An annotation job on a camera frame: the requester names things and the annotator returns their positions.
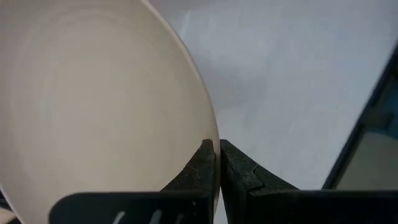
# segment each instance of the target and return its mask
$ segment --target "white mark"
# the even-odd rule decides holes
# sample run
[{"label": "white mark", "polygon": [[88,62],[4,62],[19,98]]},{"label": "white mark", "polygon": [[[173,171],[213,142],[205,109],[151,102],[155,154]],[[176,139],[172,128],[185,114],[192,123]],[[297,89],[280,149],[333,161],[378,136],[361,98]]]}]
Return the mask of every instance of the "white mark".
[{"label": "white mark", "polygon": [[124,211],[119,212],[116,215],[116,218],[114,219],[112,224],[118,224],[125,214],[126,214],[126,212],[124,212]]},{"label": "white mark", "polygon": [[175,221],[175,224],[180,224],[183,217],[184,217],[184,215],[179,214],[179,215],[177,216],[177,220]]},{"label": "white mark", "polygon": [[288,134],[291,134],[292,132],[294,132],[296,129],[296,122],[293,122],[290,124],[289,126],[289,130],[287,131]]},{"label": "white mark", "polygon": [[189,22],[191,21],[191,11],[185,13],[182,19],[182,27],[180,29],[180,37],[183,40],[185,38],[185,34],[187,33]]},{"label": "white mark", "polygon": [[154,214],[152,215],[152,218],[150,219],[149,224],[159,224],[160,223],[160,218],[162,218],[162,211],[161,210],[156,210]]}]

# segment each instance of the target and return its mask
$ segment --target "white backdrop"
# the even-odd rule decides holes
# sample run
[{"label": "white backdrop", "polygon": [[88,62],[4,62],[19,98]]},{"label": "white backdrop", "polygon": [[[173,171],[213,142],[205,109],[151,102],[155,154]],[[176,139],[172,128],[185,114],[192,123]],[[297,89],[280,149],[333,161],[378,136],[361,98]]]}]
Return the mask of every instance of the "white backdrop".
[{"label": "white backdrop", "polygon": [[197,64],[220,137],[301,189],[322,187],[391,56],[398,1],[150,2]]}]

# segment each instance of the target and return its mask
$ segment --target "black edge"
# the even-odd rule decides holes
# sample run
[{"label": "black edge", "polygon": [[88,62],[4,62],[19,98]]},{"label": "black edge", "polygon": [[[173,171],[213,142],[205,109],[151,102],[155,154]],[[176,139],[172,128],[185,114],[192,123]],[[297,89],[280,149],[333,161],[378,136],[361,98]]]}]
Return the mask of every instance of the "black edge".
[{"label": "black edge", "polygon": [[213,197],[216,178],[216,154],[213,141],[206,139],[183,170],[162,191],[204,190]]},{"label": "black edge", "polygon": [[221,140],[221,189],[229,224],[246,223],[253,197],[296,189],[254,162],[227,140]]},{"label": "black edge", "polygon": [[395,78],[393,76],[396,66],[398,64],[398,46],[396,45],[395,51],[392,54],[392,57],[387,64],[384,72],[379,79],[372,96],[370,97],[368,103],[366,104],[361,116],[357,120],[357,123],[351,132],[346,144],[344,145],[343,149],[338,156],[335,165],[331,169],[329,176],[326,178],[325,183],[323,184],[322,189],[336,189],[338,184],[340,183],[341,178],[343,177],[349,163],[351,162],[356,148],[366,132],[366,126],[363,124],[367,118],[368,111],[371,108],[375,107],[377,103],[380,101],[383,91],[385,87],[388,85],[389,80],[391,78]]}]

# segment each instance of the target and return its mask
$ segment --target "white surface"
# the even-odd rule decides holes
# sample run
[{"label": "white surface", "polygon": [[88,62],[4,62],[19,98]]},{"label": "white surface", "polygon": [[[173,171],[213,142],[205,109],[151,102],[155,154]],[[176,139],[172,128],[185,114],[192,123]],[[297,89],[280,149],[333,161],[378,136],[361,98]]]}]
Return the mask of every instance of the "white surface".
[{"label": "white surface", "polygon": [[321,188],[394,48],[398,1],[150,2],[192,54],[220,138],[301,189]]}]

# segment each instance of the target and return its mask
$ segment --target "ceramic plate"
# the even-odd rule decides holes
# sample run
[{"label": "ceramic plate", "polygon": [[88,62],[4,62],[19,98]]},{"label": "ceramic plate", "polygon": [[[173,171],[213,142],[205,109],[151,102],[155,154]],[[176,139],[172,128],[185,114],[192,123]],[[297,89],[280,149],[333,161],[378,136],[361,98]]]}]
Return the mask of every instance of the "ceramic plate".
[{"label": "ceramic plate", "polygon": [[213,109],[181,41],[146,1],[0,4],[0,184],[47,223],[75,192],[157,191],[212,139]]}]

